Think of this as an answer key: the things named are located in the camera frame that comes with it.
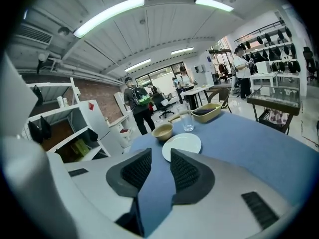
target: table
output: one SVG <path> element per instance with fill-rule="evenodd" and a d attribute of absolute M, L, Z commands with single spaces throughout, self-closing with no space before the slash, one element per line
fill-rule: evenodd
<path fill-rule="evenodd" d="M 270 81 L 270 86 L 274 86 L 274 81 L 273 79 L 276 78 L 276 86 L 278 86 L 278 79 L 277 79 L 277 74 L 276 73 L 267 73 L 267 74 L 253 74 L 249 77 L 250 79 L 250 86 L 251 86 L 251 92 L 255 91 L 254 88 L 254 80 L 269 80 Z"/>
<path fill-rule="evenodd" d="M 202 91 L 204 91 L 205 96 L 206 96 L 206 98 L 207 98 L 207 100 L 208 100 L 208 94 L 207 94 L 206 90 L 210 89 L 210 88 L 213 87 L 213 86 L 214 86 L 214 85 L 207 85 L 207 86 L 205 86 L 205 87 L 194 87 L 194 88 L 191 89 L 191 90 L 187 90 L 187 91 L 185 91 L 185 92 L 180 93 L 180 95 L 181 95 L 181 96 L 192 96 L 192 95 L 195 95 L 195 101 L 196 101 L 196 105 L 197 105 L 197 108 L 198 108 L 199 105 L 198 105 L 198 101 L 197 101 L 196 94 L 198 94 L 200 104 L 201 104 L 201 106 L 203 106 L 203 103 L 202 103 L 202 101 L 201 101 L 201 99 L 200 99 L 199 93 L 202 92 Z"/>
<path fill-rule="evenodd" d="M 257 118 L 255 105 L 288 113 L 289 116 L 286 124 L 276 128 L 281 132 L 286 132 L 293 116 L 299 114 L 300 99 L 300 92 L 298 90 L 285 87 L 272 88 L 263 86 L 247 97 L 247 103 L 253 105 L 256 121 L 259 120 Z"/>
<path fill-rule="evenodd" d="M 202 141 L 200 154 L 247 168 L 291 205 L 308 197 L 318 175 L 319 155 L 315 150 L 263 124 L 226 112 L 210 123 L 194 124 L 191 133 Z M 179 133 L 185 132 L 181 122 L 176 122 L 173 135 Z M 169 214 L 175 194 L 170 163 L 162 156 L 162 146 L 149 133 L 135 139 L 130 150 L 152 148 L 152 169 L 138 195 L 146 237 Z"/>

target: red sticker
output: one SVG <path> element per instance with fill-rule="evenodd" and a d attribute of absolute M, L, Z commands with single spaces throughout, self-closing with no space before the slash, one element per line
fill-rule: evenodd
<path fill-rule="evenodd" d="M 90 109 L 91 111 L 93 111 L 93 108 L 94 108 L 94 104 L 92 104 L 92 103 L 89 102 L 89 109 Z"/>

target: white shirt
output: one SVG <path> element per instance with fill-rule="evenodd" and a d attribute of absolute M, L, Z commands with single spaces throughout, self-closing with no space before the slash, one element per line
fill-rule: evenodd
<path fill-rule="evenodd" d="M 182 82 L 184 84 L 189 84 L 190 86 L 193 86 L 192 82 L 190 82 L 190 78 L 189 76 L 186 74 L 186 75 L 178 75 L 177 78 L 179 78 L 179 82 L 182 84 Z"/>
<path fill-rule="evenodd" d="M 235 67 L 248 64 L 248 62 L 245 59 L 243 59 L 237 55 L 234 56 L 233 63 L 234 63 Z M 239 79 L 249 78 L 250 77 L 250 69 L 248 67 L 245 67 L 242 70 L 238 70 L 238 72 L 236 72 L 236 76 Z"/>

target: backpack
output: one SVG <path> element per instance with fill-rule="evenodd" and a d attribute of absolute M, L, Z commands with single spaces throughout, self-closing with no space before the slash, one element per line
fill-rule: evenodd
<path fill-rule="evenodd" d="M 142 88 L 142 87 L 129 87 L 129 89 L 132 90 L 133 92 L 133 101 L 135 104 L 139 106 L 144 106 L 147 105 L 150 101 L 151 98 L 147 91 Z"/>

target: white plate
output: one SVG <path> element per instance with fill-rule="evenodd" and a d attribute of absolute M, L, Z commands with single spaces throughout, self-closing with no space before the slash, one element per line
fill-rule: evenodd
<path fill-rule="evenodd" d="M 201 140 L 192 133 L 181 133 L 169 139 L 162 148 L 163 157 L 170 162 L 170 149 L 181 149 L 194 153 L 199 153 Z"/>

